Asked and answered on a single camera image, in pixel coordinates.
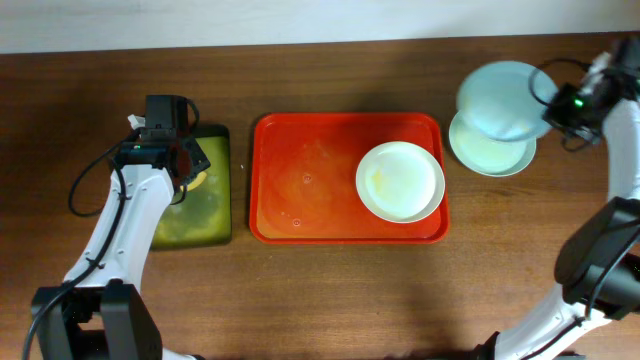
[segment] yellow object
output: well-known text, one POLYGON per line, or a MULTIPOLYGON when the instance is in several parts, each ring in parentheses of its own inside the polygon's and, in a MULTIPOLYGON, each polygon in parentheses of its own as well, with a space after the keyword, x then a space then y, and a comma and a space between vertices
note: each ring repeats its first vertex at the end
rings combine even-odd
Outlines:
MULTIPOLYGON (((175 249, 226 244, 231 240, 229 139, 196 138, 211 166, 187 186, 187 197, 165 210, 152 249, 175 249)), ((178 192, 173 201, 179 200, 178 192)))

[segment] wooden table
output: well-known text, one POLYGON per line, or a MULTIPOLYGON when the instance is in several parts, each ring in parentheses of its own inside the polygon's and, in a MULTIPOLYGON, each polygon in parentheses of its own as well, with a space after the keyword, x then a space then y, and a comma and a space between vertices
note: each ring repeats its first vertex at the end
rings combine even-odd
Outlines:
MULTIPOLYGON (((446 134, 458 86, 497 60, 590 61, 621 34, 458 38, 0 56, 0 358, 16 358, 39 286, 58 284, 95 219, 72 216, 79 171, 128 132, 144 96, 196 100, 231 131, 233 241, 152 253, 142 294, 165 346, 211 358, 382 358, 471 349, 551 288, 564 241, 605 202, 606 146, 538 142, 521 174, 477 175, 445 154, 452 226, 427 246, 268 246, 247 225, 252 126, 270 112, 418 111, 446 134)), ((580 73, 559 65, 557 83, 580 73)), ((105 168, 78 194, 106 198, 105 168)), ((573 349, 635 359, 640 320, 573 349)), ((39 351, 34 346, 34 358, 39 351)))

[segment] orange tray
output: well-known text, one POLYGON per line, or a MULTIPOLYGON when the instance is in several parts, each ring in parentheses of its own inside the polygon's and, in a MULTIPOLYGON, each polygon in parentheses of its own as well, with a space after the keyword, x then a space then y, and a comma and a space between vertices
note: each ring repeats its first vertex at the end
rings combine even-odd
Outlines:
POLYGON ((440 163, 438 124, 419 113, 271 114, 254 134, 249 226, 270 244, 430 244, 449 229, 445 192, 424 220, 396 224, 360 201, 362 157, 389 141, 407 141, 440 163))

